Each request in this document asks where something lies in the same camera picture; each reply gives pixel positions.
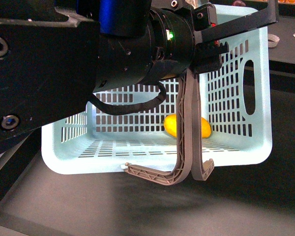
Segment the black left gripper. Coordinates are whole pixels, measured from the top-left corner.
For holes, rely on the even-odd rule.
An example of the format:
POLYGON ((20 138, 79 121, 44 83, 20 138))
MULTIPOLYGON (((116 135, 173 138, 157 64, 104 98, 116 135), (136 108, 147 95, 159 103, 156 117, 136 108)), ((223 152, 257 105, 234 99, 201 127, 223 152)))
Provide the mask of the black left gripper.
POLYGON ((219 70, 228 42, 218 40, 278 22, 278 1, 217 25, 216 7, 194 8, 184 0, 102 0, 95 89, 155 85, 219 70))

